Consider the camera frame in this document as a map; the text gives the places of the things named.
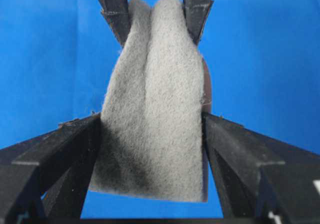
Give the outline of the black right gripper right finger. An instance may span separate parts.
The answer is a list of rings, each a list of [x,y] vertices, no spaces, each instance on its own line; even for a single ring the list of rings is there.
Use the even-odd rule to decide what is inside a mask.
[[[319,223],[319,155],[208,113],[202,130],[223,213],[216,223]]]

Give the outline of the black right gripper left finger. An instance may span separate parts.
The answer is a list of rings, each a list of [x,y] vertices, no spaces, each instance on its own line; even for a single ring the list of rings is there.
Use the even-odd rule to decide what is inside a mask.
[[[1,223],[79,224],[100,141],[94,114],[1,149]]]

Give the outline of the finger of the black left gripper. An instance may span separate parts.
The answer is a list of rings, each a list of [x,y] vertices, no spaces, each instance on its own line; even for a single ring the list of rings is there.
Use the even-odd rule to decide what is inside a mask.
[[[98,0],[101,14],[107,21],[121,46],[124,46],[130,31],[128,0]]]
[[[201,39],[212,4],[213,0],[183,0],[187,29],[195,45]]]

